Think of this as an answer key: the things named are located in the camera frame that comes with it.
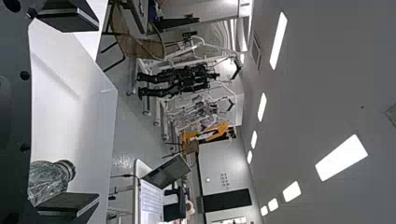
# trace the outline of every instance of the monitor screen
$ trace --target monitor screen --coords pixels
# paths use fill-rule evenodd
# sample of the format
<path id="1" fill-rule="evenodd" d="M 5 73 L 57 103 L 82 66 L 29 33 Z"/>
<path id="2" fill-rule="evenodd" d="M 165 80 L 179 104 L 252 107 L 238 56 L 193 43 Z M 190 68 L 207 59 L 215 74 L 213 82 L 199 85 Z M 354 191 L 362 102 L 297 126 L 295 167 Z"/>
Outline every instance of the monitor screen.
<path id="1" fill-rule="evenodd" d="M 180 155 L 177 155 L 157 169 L 152 170 L 142 179 L 159 189 L 165 189 L 190 171 L 190 166 Z"/>

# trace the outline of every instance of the wire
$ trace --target wire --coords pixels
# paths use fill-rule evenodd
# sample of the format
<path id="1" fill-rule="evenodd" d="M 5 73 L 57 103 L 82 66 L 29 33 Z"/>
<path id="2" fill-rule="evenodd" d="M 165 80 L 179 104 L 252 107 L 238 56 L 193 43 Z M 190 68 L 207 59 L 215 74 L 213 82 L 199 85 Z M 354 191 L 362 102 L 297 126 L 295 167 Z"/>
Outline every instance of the wire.
<path id="1" fill-rule="evenodd" d="M 137 185 L 138 185 L 139 188 L 140 188 L 140 178 L 139 178 L 137 175 L 131 175 L 131 174 L 125 174 L 125 175 L 112 175 L 112 176 L 110 177 L 110 179 L 111 179 L 111 178 L 118 178 L 118 177 L 124 177 L 124 178 L 127 178 L 127 177 L 134 177 L 134 178 L 137 179 Z"/>

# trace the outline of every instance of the table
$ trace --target table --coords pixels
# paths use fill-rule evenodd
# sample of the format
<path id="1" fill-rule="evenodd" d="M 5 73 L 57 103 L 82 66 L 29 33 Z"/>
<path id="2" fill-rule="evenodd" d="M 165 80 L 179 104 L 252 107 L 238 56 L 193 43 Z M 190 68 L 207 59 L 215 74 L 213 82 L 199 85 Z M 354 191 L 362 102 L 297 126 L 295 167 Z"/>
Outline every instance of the table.
<path id="1" fill-rule="evenodd" d="M 68 191 L 100 194 L 91 224 L 106 223 L 118 91 L 75 34 L 34 20 L 31 161 L 67 159 L 77 167 Z"/>

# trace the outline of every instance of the rectangular ceiling light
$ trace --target rectangular ceiling light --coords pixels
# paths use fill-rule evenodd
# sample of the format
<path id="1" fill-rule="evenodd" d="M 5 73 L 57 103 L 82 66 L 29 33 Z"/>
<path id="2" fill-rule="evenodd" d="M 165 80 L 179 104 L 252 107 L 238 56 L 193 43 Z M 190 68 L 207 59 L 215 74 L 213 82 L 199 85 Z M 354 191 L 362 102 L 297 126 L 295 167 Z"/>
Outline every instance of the rectangular ceiling light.
<path id="1" fill-rule="evenodd" d="M 239 60 L 241 60 L 241 63 L 245 63 L 245 54 L 244 53 L 241 53 L 239 55 Z"/>
<path id="2" fill-rule="evenodd" d="M 285 35 L 287 24 L 288 19 L 286 18 L 285 14 L 281 12 L 279 21 L 277 22 L 274 45 L 270 56 L 270 64 L 274 70 L 276 69 L 277 58 L 279 57 L 280 47 L 282 47 L 283 36 Z"/>
<path id="3" fill-rule="evenodd" d="M 354 134 L 318 162 L 315 167 L 320 179 L 325 181 L 367 156 L 364 146 L 358 136 Z"/>
<path id="4" fill-rule="evenodd" d="M 256 147 L 256 143 L 257 143 L 257 133 L 256 131 L 253 132 L 253 135 L 251 135 L 251 148 L 255 148 Z"/>
<path id="5" fill-rule="evenodd" d="M 285 202 L 290 202 L 291 200 L 297 198 L 301 195 L 300 186 L 297 181 L 294 181 L 290 186 L 283 190 L 283 197 L 285 198 Z"/>
<path id="6" fill-rule="evenodd" d="M 262 213 L 263 217 L 267 216 L 267 214 L 268 214 L 267 206 L 263 206 L 262 209 L 260 209 L 260 212 Z"/>
<path id="7" fill-rule="evenodd" d="M 251 153 L 251 150 L 247 154 L 247 163 L 251 163 L 251 159 L 253 158 L 253 153 Z"/>
<path id="8" fill-rule="evenodd" d="M 273 200 L 271 200 L 268 203 L 268 207 L 270 208 L 271 212 L 274 212 L 279 207 L 279 204 L 277 203 L 277 199 L 274 198 Z"/>
<path id="9" fill-rule="evenodd" d="M 267 97 L 265 93 L 262 93 L 262 98 L 260 99 L 259 111 L 257 112 L 257 116 L 259 118 L 259 122 L 262 122 L 262 117 L 264 116 L 265 106 L 267 105 Z"/>

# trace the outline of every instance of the wall vent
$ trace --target wall vent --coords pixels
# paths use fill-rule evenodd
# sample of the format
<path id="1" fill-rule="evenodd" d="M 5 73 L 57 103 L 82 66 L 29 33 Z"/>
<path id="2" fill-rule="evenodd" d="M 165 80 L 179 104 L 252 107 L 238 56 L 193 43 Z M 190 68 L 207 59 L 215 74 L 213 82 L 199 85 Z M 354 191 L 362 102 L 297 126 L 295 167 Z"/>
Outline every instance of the wall vent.
<path id="1" fill-rule="evenodd" d="M 387 116 L 390 122 L 392 122 L 393 127 L 396 128 L 396 104 L 394 104 L 387 110 Z"/>

